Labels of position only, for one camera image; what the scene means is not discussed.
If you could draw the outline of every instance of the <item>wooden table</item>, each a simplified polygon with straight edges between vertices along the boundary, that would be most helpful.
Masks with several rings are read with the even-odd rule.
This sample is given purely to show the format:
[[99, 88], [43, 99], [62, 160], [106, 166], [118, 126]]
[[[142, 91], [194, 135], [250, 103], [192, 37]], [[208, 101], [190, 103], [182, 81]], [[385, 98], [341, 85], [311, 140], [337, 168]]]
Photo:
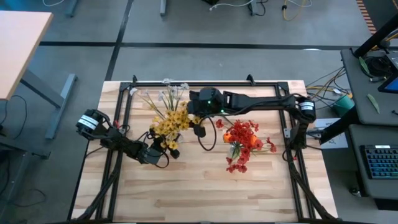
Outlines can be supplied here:
[[[105, 82], [98, 109], [110, 118], [114, 116], [120, 82]], [[303, 81], [289, 81], [291, 93], [306, 94]], [[271, 87], [219, 87], [249, 96], [274, 96]], [[149, 129], [155, 112], [138, 96], [145, 89], [139, 88], [132, 100], [129, 117], [131, 131], [127, 137], [138, 138]], [[152, 99], [159, 90], [148, 88]], [[171, 158], [166, 169], [153, 165], [140, 165], [124, 155], [119, 180], [118, 196], [114, 212], [115, 222], [276, 222], [297, 221], [292, 195], [292, 186], [287, 163], [282, 160], [284, 140], [277, 111], [252, 111], [245, 115], [230, 117], [252, 119], [259, 123], [257, 135], [266, 137], [277, 145], [276, 153], [251, 156], [245, 174], [226, 172], [226, 155], [229, 145], [225, 144], [217, 130], [216, 147], [204, 151], [192, 130], [182, 132], [180, 157]], [[213, 135], [209, 122], [205, 124], [207, 135], [203, 142], [209, 146]], [[308, 145], [318, 146], [308, 140]], [[98, 148], [99, 142], [92, 141], [88, 152]], [[303, 150], [310, 187], [325, 208], [336, 216], [336, 208], [326, 174], [322, 152], [316, 149]], [[81, 215], [98, 193], [103, 176], [106, 150], [98, 151], [86, 158], [72, 217]], [[301, 192], [304, 214], [307, 215], [305, 197]]]
[[50, 12], [0, 11], [0, 100], [10, 100], [21, 82], [54, 105], [55, 111], [45, 135], [47, 139], [55, 137], [69, 93], [77, 79], [75, 74], [70, 74], [60, 94], [27, 70], [52, 17]]

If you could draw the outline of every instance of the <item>white flower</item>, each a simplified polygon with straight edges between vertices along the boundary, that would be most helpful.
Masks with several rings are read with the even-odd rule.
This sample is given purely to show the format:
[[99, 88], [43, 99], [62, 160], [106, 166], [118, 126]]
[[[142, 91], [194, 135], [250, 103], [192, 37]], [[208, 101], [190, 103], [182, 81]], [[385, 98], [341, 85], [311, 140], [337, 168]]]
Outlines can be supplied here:
[[178, 93], [178, 88], [176, 86], [171, 87], [172, 96], [176, 97]]
[[158, 100], [162, 101], [164, 96], [164, 91], [159, 91]]
[[132, 88], [130, 90], [130, 96], [132, 96], [138, 89], [137, 88]]
[[163, 84], [170, 84], [171, 82], [172, 82], [172, 80], [169, 79], [169, 78], [165, 78], [165, 79], [163, 79], [163, 81], [162, 81]]
[[189, 85], [188, 85], [188, 83], [182, 83], [182, 84], [181, 84], [181, 88], [182, 88], [183, 90], [189, 90]]

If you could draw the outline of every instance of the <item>keyboard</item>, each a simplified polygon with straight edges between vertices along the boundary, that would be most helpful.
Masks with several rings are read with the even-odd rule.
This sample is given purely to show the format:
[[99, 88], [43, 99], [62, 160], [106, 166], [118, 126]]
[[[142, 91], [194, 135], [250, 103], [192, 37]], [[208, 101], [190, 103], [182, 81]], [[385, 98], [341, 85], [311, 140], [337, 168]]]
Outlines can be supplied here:
[[398, 146], [360, 146], [370, 179], [398, 179]]

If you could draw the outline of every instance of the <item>concrete floor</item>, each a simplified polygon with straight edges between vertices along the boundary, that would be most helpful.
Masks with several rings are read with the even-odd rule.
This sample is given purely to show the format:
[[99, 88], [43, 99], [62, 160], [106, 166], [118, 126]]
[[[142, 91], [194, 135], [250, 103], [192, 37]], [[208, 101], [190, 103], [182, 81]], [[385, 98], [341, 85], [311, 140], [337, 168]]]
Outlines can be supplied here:
[[[123, 42], [355, 46], [370, 36], [355, 0], [313, 1], [313, 7], [304, 9], [292, 22], [282, 20], [283, 0], [269, 0], [264, 17], [250, 17], [245, 7], [219, 7], [209, 12], [208, 5], [199, 0], [168, 2], [167, 16], [162, 19], [160, 0], [135, 0]], [[127, 0], [81, 0], [72, 19], [64, 15], [67, 4], [68, 0], [55, 7], [44, 7], [39, 0], [0, 0], [0, 7], [6, 9], [52, 11], [55, 17], [45, 35], [46, 41], [116, 41]], [[297, 10], [293, 5], [289, 5], [289, 9]], [[61, 89], [69, 73], [75, 73], [79, 79], [53, 141], [43, 138], [52, 107], [25, 86], [17, 88], [16, 94], [28, 102], [27, 124], [19, 140], [43, 147], [52, 154], [47, 161], [34, 159], [30, 163], [17, 194], [19, 202], [29, 203], [35, 196], [26, 196], [26, 191], [38, 188], [47, 194], [47, 201], [29, 208], [8, 206], [9, 221], [26, 219], [31, 224], [66, 219], [87, 145], [87, 141], [76, 134], [75, 123], [87, 108], [96, 108], [112, 52], [112, 47], [56, 46], [39, 47], [36, 51], [29, 68], [46, 82], [52, 82], [55, 90]], [[122, 47], [112, 80], [130, 80], [133, 75], [139, 80], [166, 77], [242, 80], [252, 74], [257, 80], [300, 79], [309, 83], [341, 66], [340, 53], [333, 50]], [[345, 77], [338, 83], [348, 88]], [[10, 135], [20, 128], [21, 106], [18, 99], [10, 101], [9, 116], [4, 123]], [[334, 114], [323, 109], [317, 116], [329, 118]], [[355, 185], [353, 170], [336, 169], [332, 165], [338, 163], [336, 155], [347, 154], [349, 150], [324, 152], [339, 217], [357, 222], [395, 223], [397, 212], [379, 211], [370, 199], [348, 193], [347, 188]], [[15, 163], [19, 156], [13, 155]]]

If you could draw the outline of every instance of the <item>gray table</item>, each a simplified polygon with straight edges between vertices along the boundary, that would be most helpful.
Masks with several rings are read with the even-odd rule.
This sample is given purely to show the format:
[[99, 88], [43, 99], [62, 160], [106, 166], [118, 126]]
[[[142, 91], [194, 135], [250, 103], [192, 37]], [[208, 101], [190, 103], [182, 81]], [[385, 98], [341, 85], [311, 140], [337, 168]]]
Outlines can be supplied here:
[[358, 169], [361, 174], [365, 193], [375, 199], [376, 205], [379, 209], [382, 209], [381, 207], [383, 204], [389, 200], [394, 200], [395, 204], [398, 205], [398, 201], [395, 201], [398, 200], [398, 180], [370, 179], [359, 149], [361, 145], [367, 144], [398, 144], [398, 128], [352, 124], [349, 126], [348, 132], [352, 143], [351, 146], [358, 163]]
[[[370, 52], [367, 56], [383, 56], [384, 54], [384, 52]], [[325, 129], [320, 139], [321, 144], [347, 130], [350, 124], [398, 126], [398, 116], [391, 113], [392, 110], [398, 110], [398, 94], [379, 92], [377, 88], [382, 82], [369, 81], [369, 77], [361, 70], [359, 59], [354, 57], [350, 49], [342, 50], [341, 58], [353, 93], [355, 107]], [[380, 114], [369, 101], [368, 94], [376, 99]]]

